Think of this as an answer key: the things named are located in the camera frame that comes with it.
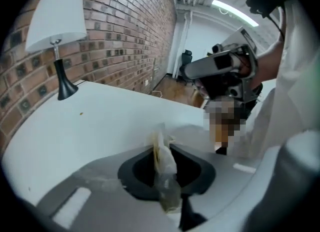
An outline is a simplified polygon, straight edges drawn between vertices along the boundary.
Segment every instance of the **white lampshade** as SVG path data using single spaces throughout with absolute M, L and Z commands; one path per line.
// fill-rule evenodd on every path
M 83 0 L 40 0 L 25 43 L 27 52 L 52 48 L 50 43 L 61 39 L 59 45 L 86 37 Z

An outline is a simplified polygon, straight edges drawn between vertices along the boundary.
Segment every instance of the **gray surface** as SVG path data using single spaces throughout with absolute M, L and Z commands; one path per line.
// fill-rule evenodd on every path
M 208 161 L 216 170 L 215 181 L 207 192 L 190 198 L 194 211 L 208 219 L 228 206 L 252 177 L 250 173 L 234 169 L 233 164 L 256 168 L 260 162 L 177 146 Z M 72 224 L 72 231 L 177 231 L 158 202 L 135 199 L 118 180 L 118 169 L 122 163 L 148 148 L 142 147 L 88 163 L 48 192 L 37 207 L 50 216 L 76 187 L 86 187 L 92 194 Z

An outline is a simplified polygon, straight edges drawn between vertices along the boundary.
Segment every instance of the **ceiling light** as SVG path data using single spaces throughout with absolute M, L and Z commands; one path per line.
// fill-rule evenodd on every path
M 244 21 L 248 22 L 253 27 L 259 26 L 259 24 L 256 23 L 252 18 L 250 18 L 249 16 L 245 15 L 243 12 L 237 10 L 236 8 L 233 8 L 232 6 L 227 5 L 224 2 L 220 2 L 218 0 L 213 0 L 212 4 L 214 6 L 218 6 L 218 7 L 222 8 L 222 9 L 224 9 L 224 10 L 229 11 L 230 13 L 233 13 L 234 15 L 237 15 L 238 17 L 240 17 Z

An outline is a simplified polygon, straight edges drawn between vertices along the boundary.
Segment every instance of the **white strip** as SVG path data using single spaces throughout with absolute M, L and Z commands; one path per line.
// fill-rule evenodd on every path
M 227 11 L 229 11 L 230 13 L 233 13 L 234 15 L 237 15 L 239 18 L 243 19 L 244 21 L 248 22 L 251 26 L 253 27 L 257 27 L 259 26 L 258 23 L 256 23 L 252 18 L 250 18 L 249 16 L 245 15 L 243 12 L 237 10 L 236 8 L 233 8 L 232 6 L 224 3 L 224 2 L 220 2 L 218 0 L 213 0 L 212 4 L 214 6 L 218 6 L 222 9 L 225 9 Z
M 246 166 L 246 165 L 242 165 L 239 163 L 235 163 L 233 165 L 234 169 L 237 169 L 239 171 L 245 172 L 245 173 L 249 173 L 249 174 L 254 174 L 256 172 L 256 168 L 250 167 L 250 166 Z
M 90 195 L 88 188 L 79 187 L 53 216 L 53 221 L 65 229 L 70 229 Z

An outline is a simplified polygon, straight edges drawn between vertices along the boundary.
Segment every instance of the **black cable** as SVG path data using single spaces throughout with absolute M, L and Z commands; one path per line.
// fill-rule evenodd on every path
M 282 39 L 283 41 L 285 41 L 285 35 L 284 33 L 281 31 L 280 27 L 277 25 L 277 23 L 270 17 L 270 15 L 267 16 L 267 18 L 273 22 L 273 24 L 276 26 L 276 28 L 279 30 L 281 36 L 282 36 Z

